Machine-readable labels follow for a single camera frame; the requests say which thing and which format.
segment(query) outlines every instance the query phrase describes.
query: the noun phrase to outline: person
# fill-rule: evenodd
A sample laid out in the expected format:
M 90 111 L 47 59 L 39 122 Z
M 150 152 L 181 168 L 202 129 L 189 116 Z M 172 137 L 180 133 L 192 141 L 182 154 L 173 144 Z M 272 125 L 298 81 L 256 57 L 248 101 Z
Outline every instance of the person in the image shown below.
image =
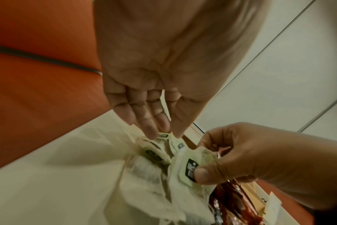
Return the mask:
M 104 92 L 114 112 L 150 139 L 159 129 L 182 137 L 249 49 L 270 3 L 95 0 Z
M 219 184 L 231 179 L 262 179 L 297 202 L 337 215 L 337 142 L 250 123 L 210 130 L 198 146 L 227 153 L 194 171 L 197 183 Z

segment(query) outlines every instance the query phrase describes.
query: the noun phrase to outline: palm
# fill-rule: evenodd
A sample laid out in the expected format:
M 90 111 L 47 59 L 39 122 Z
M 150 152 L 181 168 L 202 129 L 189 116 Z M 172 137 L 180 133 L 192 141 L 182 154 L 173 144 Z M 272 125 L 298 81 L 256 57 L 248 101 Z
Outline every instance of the palm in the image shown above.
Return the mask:
M 138 122 L 149 138 L 157 126 L 182 136 L 259 30 L 267 4 L 255 2 L 95 1 L 104 91 L 113 110 L 128 124 Z

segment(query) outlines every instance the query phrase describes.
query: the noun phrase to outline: fingernail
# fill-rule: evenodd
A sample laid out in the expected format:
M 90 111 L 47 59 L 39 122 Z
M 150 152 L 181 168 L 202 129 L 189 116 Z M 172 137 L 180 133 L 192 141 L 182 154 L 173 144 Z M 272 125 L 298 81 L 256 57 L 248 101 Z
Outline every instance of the fingernail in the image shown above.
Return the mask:
M 209 182 L 209 173 L 205 168 L 197 168 L 194 170 L 194 178 L 197 183 L 205 184 Z

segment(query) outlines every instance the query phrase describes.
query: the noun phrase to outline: food package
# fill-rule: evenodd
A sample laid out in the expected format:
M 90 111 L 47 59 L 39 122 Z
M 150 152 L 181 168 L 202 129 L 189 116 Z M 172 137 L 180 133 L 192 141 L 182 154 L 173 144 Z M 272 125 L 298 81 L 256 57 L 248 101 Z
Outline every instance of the food package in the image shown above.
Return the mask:
M 109 224 L 260 224 L 236 181 L 218 186 L 195 182 L 194 169 L 216 160 L 217 154 L 203 147 L 191 150 L 183 139 L 166 133 L 156 140 L 139 138 L 136 144 L 139 154 L 127 157 L 106 207 Z

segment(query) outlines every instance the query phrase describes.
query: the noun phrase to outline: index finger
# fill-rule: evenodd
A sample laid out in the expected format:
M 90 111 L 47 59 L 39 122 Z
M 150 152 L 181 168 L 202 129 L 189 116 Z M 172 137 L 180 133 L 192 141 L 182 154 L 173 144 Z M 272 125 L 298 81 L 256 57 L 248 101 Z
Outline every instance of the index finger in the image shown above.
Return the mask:
M 212 149 L 213 145 L 219 147 L 233 147 L 234 127 L 233 125 L 218 127 L 204 133 L 197 146 Z

